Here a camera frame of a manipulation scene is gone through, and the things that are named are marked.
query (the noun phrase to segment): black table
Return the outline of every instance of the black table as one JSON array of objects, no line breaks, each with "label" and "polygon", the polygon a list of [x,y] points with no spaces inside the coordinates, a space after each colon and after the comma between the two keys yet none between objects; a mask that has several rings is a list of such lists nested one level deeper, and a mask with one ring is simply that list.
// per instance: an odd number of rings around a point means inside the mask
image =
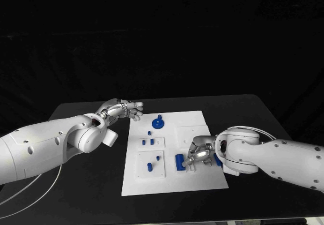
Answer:
[{"label": "black table", "polygon": [[[145,99],[143,113],[201,110],[213,135],[234,125],[263,129],[274,137],[289,136],[254,95]],[[50,120],[93,113],[102,102],[58,105]],[[324,194],[270,178],[264,172],[224,174],[228,189],[120,196],[129,120],[109,127],[117,139],[89,154],[74,156],[61,166],[57,183],[43,199],[1,224],[139,224],[238,219],[299,218],[324,215]],[[57,168],[43,174],[31,187],[7,204],[0,216],[18,211],[45,192]],[[5,199],[33,180],[7,184]]]}]

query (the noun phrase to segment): blue knob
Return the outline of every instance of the blue knob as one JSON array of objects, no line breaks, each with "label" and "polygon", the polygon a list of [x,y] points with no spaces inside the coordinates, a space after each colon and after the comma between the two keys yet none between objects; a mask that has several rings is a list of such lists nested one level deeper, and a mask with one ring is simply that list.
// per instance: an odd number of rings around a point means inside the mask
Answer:
[{"label": "blue knob", "polygon": [[156,116],[156,119],[152,120],[151,126],[152,126],[155,129],[161,129],[161,128],[164,127],[164,121],[162,121],[162,116],[161,116],[161,115],[158,115],[158,116]]},{"label": "blue knob", "polygon": [[152,171],[151,163],[146,164],[146,170],[148,170],[149,172]]}]

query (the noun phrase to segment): black curtain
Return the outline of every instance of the black curtain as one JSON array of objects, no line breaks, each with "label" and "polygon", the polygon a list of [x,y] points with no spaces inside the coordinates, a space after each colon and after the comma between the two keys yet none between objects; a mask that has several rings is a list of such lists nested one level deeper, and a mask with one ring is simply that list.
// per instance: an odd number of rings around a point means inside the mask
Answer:
[{"label": "black curtain", "polygon": [[292,138],[324,145],[322,27],[321,1],[2,7],[0,134],[60,103],[254,94]]}]

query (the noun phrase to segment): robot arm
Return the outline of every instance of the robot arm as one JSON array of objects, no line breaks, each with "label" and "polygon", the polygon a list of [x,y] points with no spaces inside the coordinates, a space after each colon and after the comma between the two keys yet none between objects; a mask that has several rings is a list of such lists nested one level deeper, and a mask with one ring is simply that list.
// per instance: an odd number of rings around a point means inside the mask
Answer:
[{"label": "robot arm", "polygon": [[112,146],[117,134],[106,127],[116,118],[139,120],[142,103],[112,99],[96,113],[25,126],[0,138],[0,184],[33,177],[100,143]]},{"label": "robot arm", "polygon": [[224,173],[238,176],[256,173],[260,168],[272,178],[324,191],[321,146],[282,139],[260,143],[253,130],[234,127],[217,136],[197,136],[189,149],[195,152],[182,165],[202,161],[214,151]]}]

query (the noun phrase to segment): blue part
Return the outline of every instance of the blue part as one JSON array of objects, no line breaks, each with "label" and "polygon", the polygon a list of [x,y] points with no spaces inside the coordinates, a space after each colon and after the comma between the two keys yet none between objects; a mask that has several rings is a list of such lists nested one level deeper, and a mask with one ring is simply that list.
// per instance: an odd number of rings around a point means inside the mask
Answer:
[{"label": "blue part", "polygon": [[221,165],[221,161],[218,160],[215,153],[214,153],[214,160],[215,160],[217,166],[220,166]]},{"label": "blue part", "polygon": [[177,154],[175,155],[175,165],[177,165],[177,170],[185,170],[185,167],[182,166],[182,162],[184,162],[184,156],[182,154]]},{"label": "blue part", "polygon": [[164,121],[161,119],[161,115],[158,115],[158,118],[152,120],[151,122],[151,126],[155,128],[155,129],[161,129],[164,127]]},{"label": "blue part", "polygon": [[148,172],[151,172],[151,171],[152,171],[152,166],[151,166],[151,163],[148,163],[148,164],[146,164],[146,170],[148,170]]}]

